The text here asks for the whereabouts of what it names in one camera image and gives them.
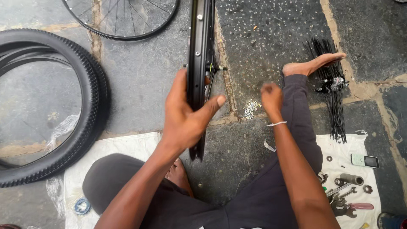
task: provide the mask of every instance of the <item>phone screen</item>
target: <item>phone screen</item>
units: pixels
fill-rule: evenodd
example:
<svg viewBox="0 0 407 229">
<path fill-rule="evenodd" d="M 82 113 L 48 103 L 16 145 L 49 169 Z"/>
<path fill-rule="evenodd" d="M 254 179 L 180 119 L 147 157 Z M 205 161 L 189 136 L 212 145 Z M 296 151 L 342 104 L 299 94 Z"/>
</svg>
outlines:
<svg viewBox="0 0 407 229">
<path fill-rule="evenodd" d="M 379 167 L 377 159 L 369 156 L 365 156 L 365 165 L 369 167 Z"/>
</svg>

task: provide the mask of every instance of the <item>person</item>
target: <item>person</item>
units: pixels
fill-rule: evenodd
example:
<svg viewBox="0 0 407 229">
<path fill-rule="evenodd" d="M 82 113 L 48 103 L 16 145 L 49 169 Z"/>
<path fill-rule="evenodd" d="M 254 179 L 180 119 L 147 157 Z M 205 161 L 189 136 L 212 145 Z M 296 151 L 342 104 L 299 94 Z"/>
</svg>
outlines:
<svg viewBox="0 0 407 229">
<path fill-rule="evenodd" d="M 283 67 L 284 88 L 265 84 L 261 100 L 277 147 L 257 177 L 224 207 L 195 199 L 178 156 L 198 142 L 225 103 L 214 96 L 193 112 L 186 101 L 186 70 L 177 72 L 165 102 L 162 140 L 144 163 L 122 154 L 97 160 L 83 192 L 101 214 L 96 229 L 339 229 L 316 174 L 322 153 L 316 144 L 306 95 L 307 77 L 345 58 L 324 54 Z"/>
</svg>

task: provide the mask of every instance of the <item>white string bracelet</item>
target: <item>white string bracelet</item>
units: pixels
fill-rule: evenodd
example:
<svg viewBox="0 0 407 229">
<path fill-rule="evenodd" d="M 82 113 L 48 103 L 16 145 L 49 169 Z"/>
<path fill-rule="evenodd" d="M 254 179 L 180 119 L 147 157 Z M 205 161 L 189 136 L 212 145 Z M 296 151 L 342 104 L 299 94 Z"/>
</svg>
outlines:
<svg viewBox="0 0 407 229">
<path fill-rule="evenodd" d="M 278 122 L 278 123 L 272 123 L 272 124 L 269 124 L 269 125 L 267 125 L 267 126 L 276 126 L 276 125 L 278 125 L 278 124 L 283 124 L 283 123 L 287 123 L 287 121 L 281 121 L 281 122 Z"/>
</svg>

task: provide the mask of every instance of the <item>stone floor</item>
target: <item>stone floor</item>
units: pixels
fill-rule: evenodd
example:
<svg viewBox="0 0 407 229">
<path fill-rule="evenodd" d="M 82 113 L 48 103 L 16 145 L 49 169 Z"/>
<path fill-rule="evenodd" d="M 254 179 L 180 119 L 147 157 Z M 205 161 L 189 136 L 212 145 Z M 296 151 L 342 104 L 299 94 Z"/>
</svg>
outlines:
<svg viewBox="0 0 407 229">
<path fill-rule="evenodd" d="M 189 1 L 181 0 L 174 21 L 162 33 L 138 42 L 117 42 L 90 35 L 62 2 L 0 1 L 0 31 L 43 29 L 75 41 L 101 63 L 112 92 L 112 110 L 101 138 L 160 131 L 164 101 L 174 74 L 185 62 Z M 264 82 L 281 85 L 280 69 L 307 60 L 302 43 L 333 38 L 348 57 L 350 81 L 344 99 L 346 132 L 364 129 L 382 210 L 407 214 L 407 4 L 392 0 L 218 0 L 217 44 L 229 71 L 218 74 L 215 93 L 228 97 L 207 130 L 204 161 L 183 155 L 197 198 L 224 205 L 253 179 L 274 144 L 263 109 L 244 120 L 250 100 L 260 102 Z M 309 80 L 309 105 L 316 134 L 329 133 L 322 98 Z M 33 63 L 0 78 L 0 158 L 22 163 L 38 157 L 61 121 L 80 110 L 80 88 L 72 70 L 54 63 Z M 0 224 L 41 229 L 64 228 L 46 192 L 46 182 L 0 189 Z"/>
</svg>

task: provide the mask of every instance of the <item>forearm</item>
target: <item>forearm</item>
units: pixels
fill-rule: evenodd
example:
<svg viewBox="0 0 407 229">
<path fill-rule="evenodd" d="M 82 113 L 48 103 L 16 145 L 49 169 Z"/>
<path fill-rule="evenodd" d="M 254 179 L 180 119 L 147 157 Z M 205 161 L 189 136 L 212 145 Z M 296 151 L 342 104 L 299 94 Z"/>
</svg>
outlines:
<svg viewBox="0 0 407 229">
<path fill-rule="evenodd" d="M 163 141 L 140 170 L 120 190 L 103 212 L 95 229 L 139 228 L 156 189 L 176 160 L 178 151 Z"/>
<path fill-rule="evenodd" d="M 300 228 L 339 228 L 321 184 L 287 125 L 274 126 L 274 137 L 291 206 Z"/>
</svg>

